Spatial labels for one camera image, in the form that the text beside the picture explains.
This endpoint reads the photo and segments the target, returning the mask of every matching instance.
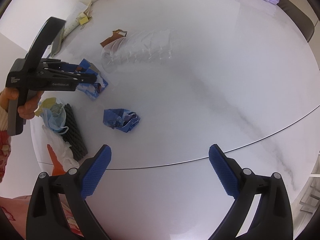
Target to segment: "metal screw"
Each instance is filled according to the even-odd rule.
[[[77,169],[76,168],[71,168],[69,171],[68,171],[68,173],[70,174],[70,175],[74,175],[74,174],[76,174],[77,173]]]
[[[275,174],[273,174],[275,176],[276,179],[280,179],[281,178],[281,175],[277,172],[275,172]]]
[[[39,178],[40,178],[40,179],[45,178],[45,176],[47,176],[47,173],[46,173],[46,172],[41,172],[41,173],[39,174]]]
[[[245,175],[250,175],[252,173],[252,171],[250,169],[248,169],[248,168],[245,168],[245,169],[243,169],[243,173]]]

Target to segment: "yellow paper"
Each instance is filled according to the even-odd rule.
[[[42,114],[42,108],[47,108],[50,109],[57,101],[57,98],[47,98],[45,99],[41,105],[39,106],[39,109],[35,112],[36,116],[40,116],[40,114]]]
[[[87,16],[79,20],[80,25],[84,25],[87,22],[89,22],[89,19]]]

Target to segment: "blue snack wrapper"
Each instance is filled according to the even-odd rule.
[[[60,69],[72,73],[95,74],[97,77],[95,84],[79,84],[76,87],[76,89],[84,92],[92,101],[94,101],[108,85],[108,82],[101,77],[97,67],[86,59],[83,59],[79,65],[64,64]]]
[[[140,117],[127,109],[104,110],[103,123],[122,132],[130,132],[140,121]]]

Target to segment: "table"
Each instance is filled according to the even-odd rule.
[[[103,71],[99,43],[118,28],[128,35],[168,30],[172,42],[170,59],[103,72],[109,86],[94,102],[79,91],[44,95],[72,105],[88,157],[102,144],[112,149],[109,170],[88,198],[111,237],[208,238],[233,202],[206,159],[214,143],[257,174],[280,172],[295,199],[320,148],[320,74],[279,7],[262,0],[99,0],[92,16],[57,58],[86,58]],[[112,130],[102,123],[108,108],[130,109],[141,121],[128,134]],[[38,161],[49,169],[42,121],[31,125]]]

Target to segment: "hand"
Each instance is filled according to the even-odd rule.
[[[35,117],[35,111],[38,108],[38,103],[41,99],[43,91],[38,91],[37,95],[25,103],[24,106],[18,107],[18,113],[23,119],[32,119]],[[16,100],[19,96],[19,91],[16,88],[5,88],[0,95],[0,106],[8,111],[9,100]]]

